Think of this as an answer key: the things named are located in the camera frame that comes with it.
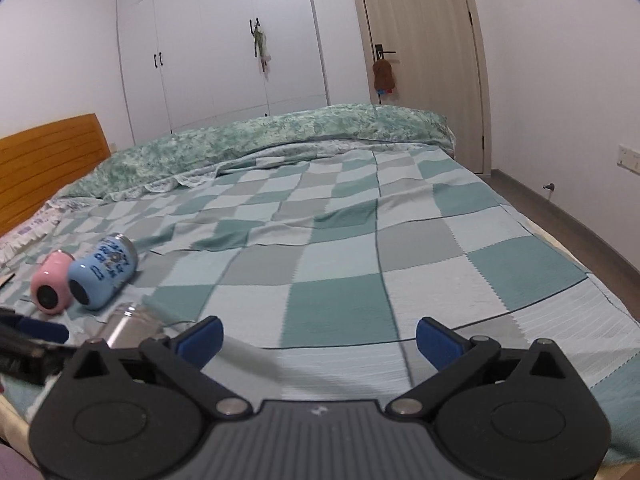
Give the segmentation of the green floral quilt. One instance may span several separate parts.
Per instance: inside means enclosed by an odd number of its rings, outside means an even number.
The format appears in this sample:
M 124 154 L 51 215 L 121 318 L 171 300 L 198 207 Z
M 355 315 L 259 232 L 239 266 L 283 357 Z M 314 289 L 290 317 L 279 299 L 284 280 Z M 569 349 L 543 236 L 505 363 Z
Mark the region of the green floral quilt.
M 195 175 L 258 151 L 324 140 L 425 143 L 454 154 L 445 116 L 393 105 L 338 104 L 217 127 L 183 130 L 120 151 L 55 194 L 119 202 L 192 185 Z

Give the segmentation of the green hanging ornament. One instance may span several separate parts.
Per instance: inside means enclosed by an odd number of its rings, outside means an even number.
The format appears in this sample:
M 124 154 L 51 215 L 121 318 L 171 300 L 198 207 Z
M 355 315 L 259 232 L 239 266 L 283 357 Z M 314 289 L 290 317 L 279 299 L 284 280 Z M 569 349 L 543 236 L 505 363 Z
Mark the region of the green hanging ornament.
M 250 20 L 250 33 L 254 41 L 254 58 L 259 61 L 260 68 L 264 74 L 268 73 L 271 56 L 268 51 L 267 36 L 262 29 L 259 18 Z

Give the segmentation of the beige door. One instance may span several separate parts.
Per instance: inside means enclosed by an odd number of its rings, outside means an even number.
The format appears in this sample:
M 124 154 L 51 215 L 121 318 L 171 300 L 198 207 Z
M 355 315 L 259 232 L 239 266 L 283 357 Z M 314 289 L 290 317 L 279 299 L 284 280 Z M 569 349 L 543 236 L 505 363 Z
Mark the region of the beige door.
M 475 0 L 355 0 L 364 55 L 382 44 L 396 88 L 381 104 L 445 116 L 456 136 L 456 159 L 476 174 L 491 163 L 485 49 Z

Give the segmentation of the pink cup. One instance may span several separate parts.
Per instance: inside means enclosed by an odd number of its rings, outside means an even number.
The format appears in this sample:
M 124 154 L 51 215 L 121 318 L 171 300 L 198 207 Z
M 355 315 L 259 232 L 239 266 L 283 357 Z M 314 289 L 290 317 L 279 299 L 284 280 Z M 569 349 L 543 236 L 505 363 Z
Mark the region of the pink cup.
M 56 250 L 43 259 L 30 281 L 30 293 L 36 307 L 46 315 L 58 315 L 66 310 L 74 297 L 68 284 L 68 270 L 75 258 Z

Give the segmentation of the flat pink phone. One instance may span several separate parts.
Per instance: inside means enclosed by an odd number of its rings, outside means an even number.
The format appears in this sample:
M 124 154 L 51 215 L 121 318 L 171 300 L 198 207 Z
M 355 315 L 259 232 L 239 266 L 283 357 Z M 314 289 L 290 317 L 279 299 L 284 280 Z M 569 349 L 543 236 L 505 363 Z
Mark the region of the flat pink phone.
M 0 278 L 0 288 L 6 286 L 6 284 L 8 284 L 9 281 L 12 280 L 12 278 L 14 278 L 14 273 L 2 275 L 2 277 Z

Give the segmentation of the checkered teal bedspread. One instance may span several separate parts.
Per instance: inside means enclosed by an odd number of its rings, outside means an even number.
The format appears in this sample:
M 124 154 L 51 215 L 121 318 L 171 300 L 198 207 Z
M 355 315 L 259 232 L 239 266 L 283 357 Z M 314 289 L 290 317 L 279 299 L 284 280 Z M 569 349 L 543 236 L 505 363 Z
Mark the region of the checkered teal bedspread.
M 416 350 L 430 316 L 507 347 L 554 340 L 608 416 L 608 460 L 638 460 L 638 323 L 439 148 L 250 159 L 93 195 L 11 262 L 2 304 L 34 313 L 40 262 L 111 233 L 139 255 L 119 300 L 171 328 L 218 316 L 226 346 L 207 371 L 253 403 L 390 400 L 431 374 Z

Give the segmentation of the orange wooden headboard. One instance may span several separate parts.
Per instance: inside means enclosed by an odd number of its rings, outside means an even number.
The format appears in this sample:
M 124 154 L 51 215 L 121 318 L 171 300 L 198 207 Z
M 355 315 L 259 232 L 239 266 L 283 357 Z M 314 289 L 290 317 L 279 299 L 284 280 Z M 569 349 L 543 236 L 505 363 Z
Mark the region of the orange wooden headboard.
M 65 185 L 111 156 L 95 114 L 50 122 L 0 144 L 1 233 L 28 220 Z

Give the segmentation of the floral frilled pillow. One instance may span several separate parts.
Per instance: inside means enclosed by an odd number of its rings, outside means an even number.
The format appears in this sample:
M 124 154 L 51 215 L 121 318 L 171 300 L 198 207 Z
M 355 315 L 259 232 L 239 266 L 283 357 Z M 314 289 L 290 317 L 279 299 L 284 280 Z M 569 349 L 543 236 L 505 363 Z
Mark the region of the floral frilled pillow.
M 84 210 L 101 203 L 97 198 L 51 198 L 47 200 L 30 218 L 1 237 L 1 267 L 24 252 L 30 245 L 39 242 L 52 233 L 62 220 L 76 211 Z

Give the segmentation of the white wall socket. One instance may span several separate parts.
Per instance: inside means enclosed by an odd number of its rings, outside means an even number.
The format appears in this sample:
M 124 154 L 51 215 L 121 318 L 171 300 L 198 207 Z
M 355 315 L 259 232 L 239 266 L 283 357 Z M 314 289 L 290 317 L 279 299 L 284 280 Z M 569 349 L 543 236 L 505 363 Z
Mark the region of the white wall socket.
M 640 152 L 634 148 L 620 145 L 617 153 L 617 166 L 634 174 L 640 174 Z

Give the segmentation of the light blue printed cup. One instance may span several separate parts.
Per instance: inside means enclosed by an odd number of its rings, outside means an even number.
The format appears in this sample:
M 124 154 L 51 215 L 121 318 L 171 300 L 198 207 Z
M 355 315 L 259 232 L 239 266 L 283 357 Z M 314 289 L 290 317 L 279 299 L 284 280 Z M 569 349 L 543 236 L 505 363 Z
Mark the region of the light blue printed cup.
M 70 264 L 68 287 L 83 307 L 100 310 L 132 279 L 138 262 L 137 249 L 128 237 L 122 233 L 107 235 L 87 255 Z

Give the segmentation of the white wardrobe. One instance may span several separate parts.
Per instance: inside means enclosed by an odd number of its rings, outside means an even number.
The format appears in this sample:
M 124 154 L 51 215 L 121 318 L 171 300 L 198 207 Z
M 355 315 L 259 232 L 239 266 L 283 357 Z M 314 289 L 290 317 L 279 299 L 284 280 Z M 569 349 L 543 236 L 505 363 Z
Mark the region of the white wardrobe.
M 355 0 L 116 0 L 134 142 L 369 99 Z M 271 56 L 254 58 L 259 18 Z

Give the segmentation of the stainless steel cup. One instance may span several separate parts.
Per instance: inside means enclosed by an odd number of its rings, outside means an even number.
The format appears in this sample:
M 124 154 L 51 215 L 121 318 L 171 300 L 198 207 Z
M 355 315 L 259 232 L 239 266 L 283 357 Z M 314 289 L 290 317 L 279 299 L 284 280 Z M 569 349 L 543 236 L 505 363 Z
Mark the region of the stainless steel cup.
M 159 310 L 141 302 L 123 302 L 114 307 L 96 336 L 112 349 L 137 348 L 146 338 L 163 333 L 167 324 Z

